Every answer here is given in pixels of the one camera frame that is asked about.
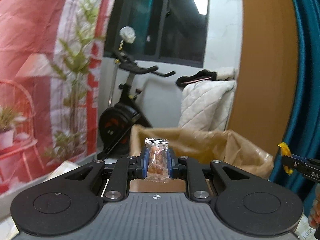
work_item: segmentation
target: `gray cover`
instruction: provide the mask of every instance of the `gray cover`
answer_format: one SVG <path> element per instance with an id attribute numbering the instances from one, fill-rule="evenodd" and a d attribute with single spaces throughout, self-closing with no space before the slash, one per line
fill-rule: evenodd
<path id="1" fill-rule="evenodd" d="M 207 204 L 188 200 L 184 193 L 130 193 L 104 205 L 96 219 L 64 236 L 36 237 L 20 233 L 14 240 L 255 240 L 222 224 Z M 297 240 L 293 233 L 270 237 Z"/>

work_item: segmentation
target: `window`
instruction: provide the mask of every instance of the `window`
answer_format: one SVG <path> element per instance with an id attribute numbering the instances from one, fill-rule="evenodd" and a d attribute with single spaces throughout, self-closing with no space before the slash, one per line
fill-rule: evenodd
<path id="1" fill-rule="evenodd" d="M 124 44 L 135 59 L 202 67 L 207 36 L 208 0 L 116 0 L 105 56 L 118 48 L 119 30 L 135 29 L 136 40 Z"/>

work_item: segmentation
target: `wrapped snack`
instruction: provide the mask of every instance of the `wrapped snack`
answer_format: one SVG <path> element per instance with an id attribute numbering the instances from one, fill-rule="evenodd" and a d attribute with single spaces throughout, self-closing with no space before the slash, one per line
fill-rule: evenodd
<path id="1" fill-rule="evenodd" d="M 145 144 L 149 149 L 149 166 L 147 179 L 159 182 L 169 182 L 167 167 L 168 141 L 147 138 Z"/>

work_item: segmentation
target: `black handlebar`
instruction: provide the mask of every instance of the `black handlebar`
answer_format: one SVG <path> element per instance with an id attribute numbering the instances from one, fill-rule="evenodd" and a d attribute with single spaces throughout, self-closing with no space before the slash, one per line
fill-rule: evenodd
<path id="1" fill-rule="evenodd" d="M 143 75 L 147 73 L 152 73 L 160 77 L 170 77 L 175 75 L 175 71 L 171 71 L 169 73 L 163 74 L 158 72 L 158 66 L 153 66 L 149 68 L 139 67 L 137 63 L 131 58 L 131 56 L 127 55 L 124 51 L 113 50 L 112 53 L 114 56 L 120 61 L 119 68 L 129 71 L 134 74 Z"/>

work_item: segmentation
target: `person's hand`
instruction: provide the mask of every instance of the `person's hand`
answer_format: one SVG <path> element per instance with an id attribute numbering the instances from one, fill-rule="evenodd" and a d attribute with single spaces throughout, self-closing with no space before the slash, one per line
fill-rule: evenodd
<path id="1" fill-rule="evenodd" d="M 312 228 L 317 228 L 318 224 L 320 224 L 320 184 L 316 186 L 316 199 L 313 201 L 308 221 L 309 226 Z"/>

